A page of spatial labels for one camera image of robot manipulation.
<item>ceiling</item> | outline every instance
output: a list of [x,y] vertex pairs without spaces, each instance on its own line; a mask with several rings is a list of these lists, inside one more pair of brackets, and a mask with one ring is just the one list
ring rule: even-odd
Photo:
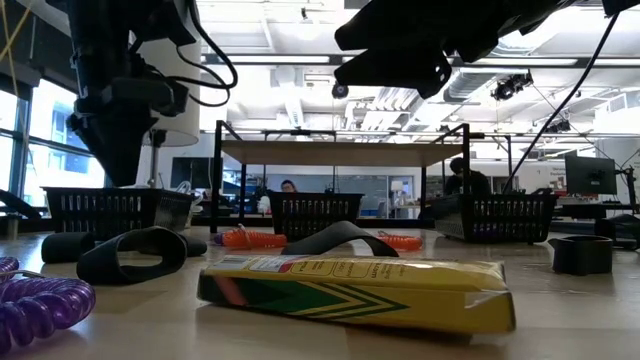
[[[41,17],[60,22],[60,14],[37,0]],[[227,54],[345,54],[335,44],[335,30],[347,22],[366,0],[197,0],[203,27]],[[492,56],[589,57],[608,23],[599,1],[571,7],[552,15],[525,37],[511,34],[502,39]],[[614,28],[601,57],[640,57],[640,8],[625,11]],[[211,52],[203,46],[203,52]],[[230,79],[222,66],[212,66]],[[464,98],[451,101],[447,91],[428,100],[415,91],[381,87],[351,87],[346,99],[331,95],[335,67],[328,65],[238,66],[239,84],[225,109],[235,129],[335,129],[351,131],[437,131],[442,125],[468,122],[472,131],[537,131],[582,74],[581,69],[532,69],[535,88],[526,88],[512,99],[494,100],[496,81],[508,74],[456,73],[449,86],[464,85]],[[574,130],[592,129],[595,110],[609,99],[640,86],[637,69],[595,69],[563,116]],[[203,101],[224,96],[202,91]],[[420,141],[418,136],[350,136],[345,141]]]

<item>black machine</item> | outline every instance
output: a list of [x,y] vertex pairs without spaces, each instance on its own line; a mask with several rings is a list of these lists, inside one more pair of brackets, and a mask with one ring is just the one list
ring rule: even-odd
[[[237,73],[228,57],[200,26],[195,0],[46,2],[66,12],[71,27],[72,64],[80,91],[68,125],[116,186],[136,180],[143,136],[157,121],[151,110],[165,116],[184,112],[191,96],[180,82],[226,90],[227,94],[237,84]],[[427,98],[451,76],[446,56],[457,53],[463,61],[474,62],[487,56],[500,37],[517,30],[527,34],[554,11],[576,2],[372,0],[336,31],[335,39],[342,50],[366,51],[340,66],[335,76],[339,86],[412,88]],[[607,15],[638,3],[640,0],[603,0]],[[131,32],[136,37],[132,45]],[[137,54],[145,41],[168,38],[179,48],[195,43],[196,34],[229,67],[234,78],[230,84],[215,73],[210,74],[220,84],[165,77]],[[158,135],[155,139],[161,141],[163,136]]]
[[564,159],[569,194],[618,193],[613,160],[579,156],[566,156]]

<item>basket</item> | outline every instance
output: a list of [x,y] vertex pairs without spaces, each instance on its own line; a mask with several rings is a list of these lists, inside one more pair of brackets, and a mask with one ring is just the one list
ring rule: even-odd
[[44,188],[55,232],[90,232],[108,240],[134,229],[181,231],[191,195],[162,189]]
[[270,192],[273,229],[298,241],[338,221],[355,223],[363,194]]
[[459,195],[434,203],[432,212],[438,232],[465,242],[533,244],[547,240],[556,200],[555,195]]

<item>purple coiled cord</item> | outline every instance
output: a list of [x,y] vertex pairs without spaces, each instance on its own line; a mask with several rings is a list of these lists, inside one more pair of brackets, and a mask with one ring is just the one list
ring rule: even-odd
[[[18,260],[0,258],[0,272],[18,270]],[[34,338],[46,339],[89,315],[96,304],[91,285],[78,279],[30,278],[10,280],[0,276],[0,355]]]

